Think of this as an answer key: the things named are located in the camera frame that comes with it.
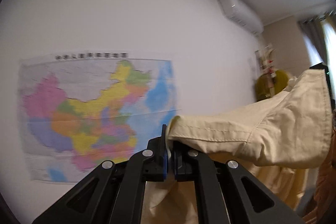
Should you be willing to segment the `cream large garment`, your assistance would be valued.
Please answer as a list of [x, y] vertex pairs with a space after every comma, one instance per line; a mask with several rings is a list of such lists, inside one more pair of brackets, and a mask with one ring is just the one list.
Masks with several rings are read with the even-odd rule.
[[274, 97], [215, 116], [175, 116], [166, 129], [170, 171], [148, 182], [142, 223], [199, 223], [194, 183], [175, 179], [173, 142], [235, 160], [303, 223], [335, 223], [335, 115], [323, 70], [308, 69]]

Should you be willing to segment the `grey window curtain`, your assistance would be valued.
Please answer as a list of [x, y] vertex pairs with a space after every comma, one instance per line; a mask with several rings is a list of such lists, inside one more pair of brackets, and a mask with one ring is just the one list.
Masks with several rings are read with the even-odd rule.
[[324, 19], [325, 16], [315, 16], [306, 20], [300, 20], [298, 25], [315, 46], [315, 49], [317, 50], [323, 63], [325, 65], [329, 65], [326, 38], [322, 27], [322, 21]]

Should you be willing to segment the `white coat rack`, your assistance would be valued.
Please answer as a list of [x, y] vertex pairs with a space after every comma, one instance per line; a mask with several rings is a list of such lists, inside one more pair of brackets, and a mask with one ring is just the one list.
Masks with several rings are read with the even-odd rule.
[[264, 86], [269, 94], [269, 97], [275, 95], [274, 83], [276, 79], [276, 72], [274, 68], [274, 58], [273, 58], [273, 46], [272, 44], [268, 44], [261, 50], [257, 50], [256, 58], [258, 61], [258, 65], [261, 72], [261, 79], [263, 81]]

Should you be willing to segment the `olive green jacket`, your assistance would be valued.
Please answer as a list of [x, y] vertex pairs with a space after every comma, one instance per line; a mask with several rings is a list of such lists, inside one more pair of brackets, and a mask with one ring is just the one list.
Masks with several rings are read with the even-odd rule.
[[256, 101], [272, 98], [286, 88], [288, 81], [289, 76], [283, 70], [276, 70], [274, 77], [269, 73], [261, 75], [255, 83]]

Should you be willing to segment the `colourful wall map poster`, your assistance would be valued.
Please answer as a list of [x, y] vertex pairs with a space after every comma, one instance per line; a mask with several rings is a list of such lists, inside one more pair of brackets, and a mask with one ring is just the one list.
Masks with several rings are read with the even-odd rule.
[[173, 62], [129, 52], [23, 60], [18, 102], [30, 177], [54, 183], [128, 160], [178, 112]]

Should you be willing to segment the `white wall air conditioner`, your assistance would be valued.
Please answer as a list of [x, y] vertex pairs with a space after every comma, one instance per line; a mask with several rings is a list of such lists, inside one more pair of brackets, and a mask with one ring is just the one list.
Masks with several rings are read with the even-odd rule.
[[262, 34], [264, 26], [259, 16], [242, 0], [219, 0], [226, 17], [252, 34]]

